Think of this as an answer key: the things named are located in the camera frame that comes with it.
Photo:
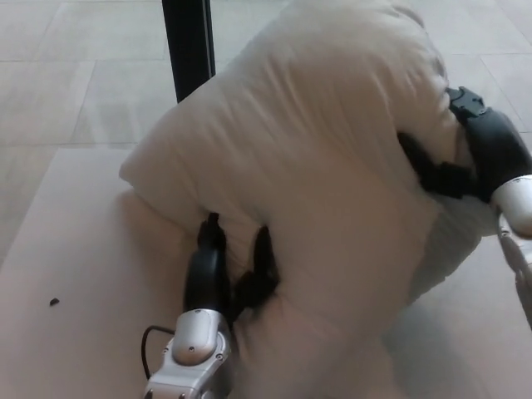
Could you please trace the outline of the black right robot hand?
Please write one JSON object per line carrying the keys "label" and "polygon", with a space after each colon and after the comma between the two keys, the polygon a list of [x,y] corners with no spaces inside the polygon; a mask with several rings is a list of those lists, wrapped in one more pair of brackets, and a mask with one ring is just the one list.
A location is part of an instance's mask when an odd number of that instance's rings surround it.
{"label": "black right robot hand", "polygon": [[447,88],[446,93],[450,111],[464,128],[474,168],[434,163],[421,143],[407,133],[399,132],[398,141],[425,191],[489,203],[503,184],[531,173],[531,155],[506,114],[486,106],[481,96],[464,86]]}

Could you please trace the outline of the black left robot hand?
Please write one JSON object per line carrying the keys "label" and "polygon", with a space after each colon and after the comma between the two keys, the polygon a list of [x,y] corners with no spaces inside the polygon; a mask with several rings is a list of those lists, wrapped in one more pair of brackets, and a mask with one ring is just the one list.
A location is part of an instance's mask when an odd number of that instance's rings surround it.
{"label": "black left robot hand", "polygon": [[275,291],[279,275],[273,255],[269,229],[259,229],[255,242],[252,270],[236,283],[229,281],[226,264],[227,240],[219,226],[219,215],[209,214],[199,229],[197,250],[192,254],[185,281],[183,310],[214,310],[233,324],[247,308],[262,306]]}

